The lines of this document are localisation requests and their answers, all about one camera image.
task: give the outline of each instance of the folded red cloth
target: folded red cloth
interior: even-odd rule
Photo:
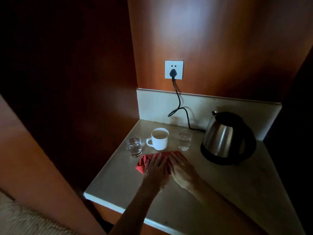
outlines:
[[[173,152],[173,153],[175,153],[175,154],[179,154],[179,155],[181,155],[183,158],[185,158],[185,157],[182,155],[182,153],[179,152],[179,151],[162,152],[161,162],[163,161],[163,159],[164,159],[166,156],[170,155],[171,152]],[[148,155],[142,155],[141,158],[140,158],[140,160],[139,160],[139,162],[137,163],[137,166],[136,166],[135,168],[143,174],[144,171],[145,171],[147,159],[149,159],[149,161],[151,161],[151,159],[152,159],[152,157],[153,157],[154,154],[156,155],[156,157],[158,157],[160,153],[153,153],[153,154],[148,154]]]

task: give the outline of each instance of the beige carpet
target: beige carpet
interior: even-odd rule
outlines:
[[[0,235],[74,235],[62,225],[19,205],[0,190]]]

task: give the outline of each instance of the white wall socket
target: white wall socket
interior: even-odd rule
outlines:
[[[165,78],[172,79],[170,72],[172,69],[175,69],[177,75],[175,79],[182,79],[182,70],[184,67],[184,61],[165,61]]]

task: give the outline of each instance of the black kettle base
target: black kettle base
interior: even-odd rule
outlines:
[[[222,166],[225,166],[225,165],[239,165],[239,162],[238,161],[234,161],[233,159],[231,158],[222,158],[222,157],[219,157],[219,156],[216,156],[212,153],[210,153],[206,148],[205,146],[203,145],[203,143],[201,143],[201,147],[200,147],[200,150],[201,150],[201,153],[202,155],[207,159],[209,160],[210,162],[213,162],[217,165],[222,165]]]

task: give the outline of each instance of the person's left arm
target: person's left arm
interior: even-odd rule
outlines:
[[[161,156],[159,154],[156,158],[154,155],[151,162],[147,160],[141,186],[109,235],[140,234],[153,199],[160,191],[164,181],[168,179],[168,170],[165,168],[167,157],[160,164]]]

